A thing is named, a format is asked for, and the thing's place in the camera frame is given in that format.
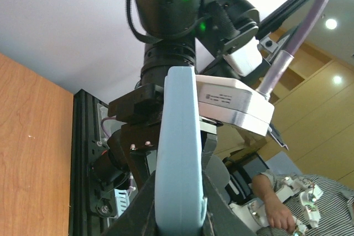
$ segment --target wooden table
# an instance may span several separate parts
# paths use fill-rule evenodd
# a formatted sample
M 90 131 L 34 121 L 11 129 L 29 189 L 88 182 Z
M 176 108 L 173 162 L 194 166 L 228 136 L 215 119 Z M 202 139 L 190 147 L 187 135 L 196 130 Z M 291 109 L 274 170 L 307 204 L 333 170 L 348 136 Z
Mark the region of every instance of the wooden table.
M 67 236 L 73 95 L 0 54 L 0 235 Z

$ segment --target wall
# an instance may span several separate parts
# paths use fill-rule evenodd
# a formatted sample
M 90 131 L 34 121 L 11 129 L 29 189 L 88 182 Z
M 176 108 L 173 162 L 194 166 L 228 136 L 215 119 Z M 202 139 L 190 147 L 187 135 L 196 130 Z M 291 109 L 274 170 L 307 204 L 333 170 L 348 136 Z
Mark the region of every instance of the wall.
M 0 235 L 67 236 L 73 95 L 0 54 Z
M 273 123 L 304 173 L 319 174 L 354 188 L 354 71 L 331 61 L 275 105 Z M 281 151 L 270 141 L 259 153 Z

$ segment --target screw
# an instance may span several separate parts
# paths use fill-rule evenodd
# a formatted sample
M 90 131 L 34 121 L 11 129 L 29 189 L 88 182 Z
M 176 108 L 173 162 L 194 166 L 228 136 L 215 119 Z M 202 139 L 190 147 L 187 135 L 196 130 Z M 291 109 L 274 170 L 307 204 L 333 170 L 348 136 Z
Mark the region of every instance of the screw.
M 273 42 L 271 40 L 267 41 L 265 43 L 266 47 L 271 47 L 273 45 Z
M 101 211 L 102 213 L 107 214 L 110 211 L 110 209 L 106 205 L 104 205 L 101 207 Z

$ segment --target green indicator light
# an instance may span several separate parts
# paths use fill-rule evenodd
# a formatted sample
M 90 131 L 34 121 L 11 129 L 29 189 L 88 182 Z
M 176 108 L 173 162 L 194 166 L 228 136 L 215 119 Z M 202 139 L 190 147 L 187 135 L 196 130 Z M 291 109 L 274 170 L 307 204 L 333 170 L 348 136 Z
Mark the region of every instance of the green indicator light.
M 206 25 L 205 25 L 205 22 L 202 22 L 200 25 L 199 25 L 199 28 L 202 32 L 205 32 L 206 30 Z

